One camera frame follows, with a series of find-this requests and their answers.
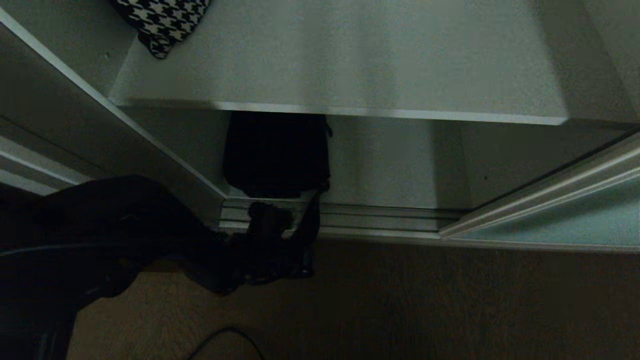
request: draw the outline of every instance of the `black bag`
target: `black bag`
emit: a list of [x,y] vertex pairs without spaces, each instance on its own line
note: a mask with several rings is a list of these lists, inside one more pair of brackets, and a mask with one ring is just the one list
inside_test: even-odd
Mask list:
[[227,133],[224,173],[250,197],[294,198],[328,186],[324,115],[235,111]]

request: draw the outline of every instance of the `floor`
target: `floor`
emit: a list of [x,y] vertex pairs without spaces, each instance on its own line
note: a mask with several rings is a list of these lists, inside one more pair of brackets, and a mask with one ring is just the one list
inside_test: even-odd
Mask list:
[[[147,272],[77,319],[70,360],[186,359],[235,325],[266,359],[640,358],[640,257],[325,242],[317,276],[219,298]],[[258,359],[224,335],[197,359]]]

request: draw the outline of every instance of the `closet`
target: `closet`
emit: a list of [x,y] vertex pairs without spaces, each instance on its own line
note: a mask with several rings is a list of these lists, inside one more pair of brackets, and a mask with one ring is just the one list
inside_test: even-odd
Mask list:
[[[624,0],[215,0],[158,60],[106,0],[0,0],[3,43],[112,115],[84,121],[135,132],[219,197],[211,226],[246,227],[253,200],[223,177],[230,112],[322,113],[334,133],[323,235],[417,242],[633,133],[639,17]],[[28,130],[87,160],[66,126]],[[112,175],[101,161],[76,170]],[[274,200],[298,213],[305,201]]]

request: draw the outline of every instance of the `cable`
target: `cable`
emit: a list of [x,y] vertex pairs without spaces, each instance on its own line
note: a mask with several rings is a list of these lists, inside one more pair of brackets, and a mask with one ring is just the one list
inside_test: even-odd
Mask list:
[[234,333],[236,335],[240,335],[241,337],[243,337],[244,339],[249,341],[251,343],[251,345],[253,346],[253,348],[255,349],[255,351],[258,353],[258,356],[260,356],[260,358],[262,360],[265,360],[264,359],[264,355],[262,355],[262,352],[258,348],[258,345],[255,344],[255,341],[253,339],[251,339],[249,337],[249,335],[245,334],[242,330],[236,329],[235,327],[224,327],[224,328],[222,328],[220,330],[212,332],[204,340],[202,340],[202,342],[198,345],[198,347],[196,347],[196,349],[191,353],[191,355],[189,355],[187,360],[193,360],[200,353],[200,351],[202,351],[202,349],[209,344],[209,342],[211,340],[213,340],[218,335],[222,335],[222,334],[224,334],[226,332],[232,332],[232,333]]

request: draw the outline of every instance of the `strap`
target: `strap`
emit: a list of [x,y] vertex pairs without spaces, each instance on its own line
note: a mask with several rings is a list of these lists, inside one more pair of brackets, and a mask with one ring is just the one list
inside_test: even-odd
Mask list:
[[329,182],[318,188],[311,198],[296,232],[291,236],[291,240],[295,243],[306,245],[317,239],[320,232],[320,196],[327,190],[329,190]]

